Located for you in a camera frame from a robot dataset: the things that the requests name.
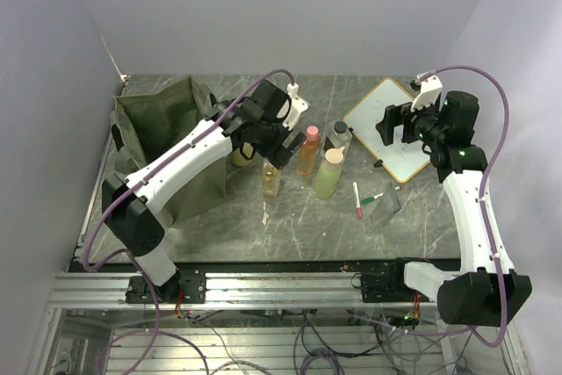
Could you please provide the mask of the amber liquid clear bottle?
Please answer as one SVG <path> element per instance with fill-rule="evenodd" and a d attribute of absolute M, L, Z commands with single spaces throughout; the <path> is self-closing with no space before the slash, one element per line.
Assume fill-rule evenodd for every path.
<path fill-rule="evenodd" d="M 263 161 L 262 181 L 263 199 L 266 202 L 273 202 L 277 199 L 280 186 L 281 170 L 273 166 L 267 159 Z"/>

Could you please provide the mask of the green whiteboard marker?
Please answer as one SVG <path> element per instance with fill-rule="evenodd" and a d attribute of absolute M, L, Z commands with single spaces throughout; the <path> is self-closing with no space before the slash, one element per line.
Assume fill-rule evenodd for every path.
<path fill-rule="evenodd" d="M 373 201 L 375 201 L 375 200 L 381 198 L 383 195 L 384 195 L 384 193 L 381 192 L 381 193 L 379 193 L 379 194 L 376 194 L 376 195 L 373 195 L 373 196 L 369 196 L 369 197 L 363 198 L 363 199 L 361 200 L 361 204 L 362 204 L 362 205 L 369 204 L 370 202 L 373 202 Z"/>

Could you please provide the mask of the olive canvas bag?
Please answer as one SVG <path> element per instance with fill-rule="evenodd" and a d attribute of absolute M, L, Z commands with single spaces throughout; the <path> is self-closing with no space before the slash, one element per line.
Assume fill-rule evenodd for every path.
<path fill-rule="evenodd" d="M 114 171 L 126 176 L 150 164 L 190 133 L 211 108 L 211 91 L 191 76 L 154 93 L 117 97 L 111 115 L 117 149 Z M 162 217 L 168 227 L 177 226 L 231 197 L 227 160 L 222 158 L 181 188 L 164 206 Z"/>

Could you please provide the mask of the yellow-framed whiteboard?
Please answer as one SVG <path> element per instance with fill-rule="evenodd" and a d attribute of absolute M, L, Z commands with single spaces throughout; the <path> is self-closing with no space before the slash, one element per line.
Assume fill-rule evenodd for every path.
<path fill-rule="evenodd" d="M 394 129 L 393 144 L 385 146 L 376 130 L 388 105 L 402 105 L 414 99 L 412 94 L 392 78 L 383 79 L 347 112 L 343 121 L 353 129 L 354 136 L 399 183 L 404 184 L 429 165 L 429 156 L 422 152 L 422 144 L 401 142 L 403 127 Z"/>

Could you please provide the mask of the green bottle peach cap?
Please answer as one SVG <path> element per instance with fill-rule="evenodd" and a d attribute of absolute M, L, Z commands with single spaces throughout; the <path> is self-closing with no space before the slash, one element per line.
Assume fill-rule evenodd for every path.
<path fill-rule="evenodd" d="M 329 198 L 334 192 L 342 173 L 345 147 L 331 148 L 325 155 L 313 183 L 318 198 Z"/>

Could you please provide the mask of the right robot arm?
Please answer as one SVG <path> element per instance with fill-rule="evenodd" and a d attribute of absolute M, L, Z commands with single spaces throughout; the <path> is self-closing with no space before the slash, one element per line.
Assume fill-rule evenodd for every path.
<path fill-rule="evenodd" d="M 494 219 L 486 180 L 491 166 L 472 142 L 479 100 L 453 90 L 442 101 L 421 109 L 412 103 L 388 105 L 376 129 L 386 146 L 393 143 L 397 126 L 403 128 L 403 142 L 421 141 L 453 211 L 459 272 L 407 261 L 387 279 L 387 291 L 399 301 L 421 293 L 436 303 L 448 324 L 503 328 L 530 296 L 532 284 L 516 272 Z"/>

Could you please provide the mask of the short clear square bottle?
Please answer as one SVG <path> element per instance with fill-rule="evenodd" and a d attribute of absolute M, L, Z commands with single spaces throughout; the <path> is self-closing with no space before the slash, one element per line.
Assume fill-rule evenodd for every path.
<path fill-rule="evenodd" d="M 330 122 L 324 132 L 321 156 L 325 157 L 326 152 L 331 148 L 342 148 L 343 158 L 346 158 L 351 140 L 352 132 L 344 121 L 335 120 Z"/>

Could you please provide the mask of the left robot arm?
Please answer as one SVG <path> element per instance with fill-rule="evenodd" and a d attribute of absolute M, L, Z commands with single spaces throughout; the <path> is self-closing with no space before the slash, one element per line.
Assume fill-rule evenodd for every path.
<path fill-rule="evenodd" d="M 164 248 L 165 229 L 157 218 L 164 206 L 192 179 L 246 144 L 282 169 L 305 140 L 292 130 L 308 107 L 296 83 L 281 90 L 262 80 L 250 96 L 214 105 L 149 165 L 126 179 L 104 180 L 102 221 L 148 277 L 148 291 L 156 300 L 174 301 L 182 290 L 181 273 Z"/>

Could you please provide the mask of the aluminium mounting rail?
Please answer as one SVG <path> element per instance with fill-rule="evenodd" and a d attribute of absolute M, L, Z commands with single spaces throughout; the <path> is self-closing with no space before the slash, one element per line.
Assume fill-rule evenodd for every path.
<path fill-rule="evenodd" d="M 78 264 L 57 276 L 47 304 L 75 310 L 300 309 L 370 304 L 410 304 L 404 271 L 419 269 L 415 286 L 423 301 L 436 295 L 427 277 L 460 275 L 457 258 L 429 260 L 371 259 L 351 261 L 180 263 L 183 297 L 152 299 L 133 266 L 108 264 L 89 273 Z"/>

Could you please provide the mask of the orange bottle pink cap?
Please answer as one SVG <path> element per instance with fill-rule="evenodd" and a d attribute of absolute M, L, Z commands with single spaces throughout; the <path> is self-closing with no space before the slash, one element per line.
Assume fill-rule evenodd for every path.
<path fill-rule="evenodd" d="M 320 142 L 319 128 L 309 126 L 306 129 L 306 140 L 299 151 L 298 173 L 301 176 L 308 176 L 312 173 Z"/>

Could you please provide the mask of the yellow-green pump bottle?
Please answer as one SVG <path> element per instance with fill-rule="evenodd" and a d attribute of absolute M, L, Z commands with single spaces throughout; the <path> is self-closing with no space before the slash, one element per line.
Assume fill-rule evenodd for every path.
<path fill-rule="evenodd" d="M 245 142 L 231 154 L 231 163 L 236 167 L 245 167 L 254 161 L 254 147 Z"/>

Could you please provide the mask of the clear plastic cup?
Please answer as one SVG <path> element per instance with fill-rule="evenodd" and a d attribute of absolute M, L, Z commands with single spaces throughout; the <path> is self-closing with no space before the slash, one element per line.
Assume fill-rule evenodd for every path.
<path fill-rule="evenodd" d="M 396 191 L 383 193 L 375 200 L 375 206 L 369 218 L 369 225 L 375 231 L 380 231 L 401 209 L 401 203 Z"/>

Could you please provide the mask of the red whiteboard marker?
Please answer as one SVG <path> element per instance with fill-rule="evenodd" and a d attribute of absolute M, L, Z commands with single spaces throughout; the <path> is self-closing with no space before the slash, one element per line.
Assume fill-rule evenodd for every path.
<path fill-rule="evenodd" d="M 352 191 L 353 191 L 353 198 L 354 198 L 357 218 L 362 219 L 363 218 L 363 210 L 362 210 L 362 203 L 361 203 L 361 198 L 360 198 L 360 194 L 359 194 L 359 188 L 358 188 L 357 181 L 352 182 Z"/>

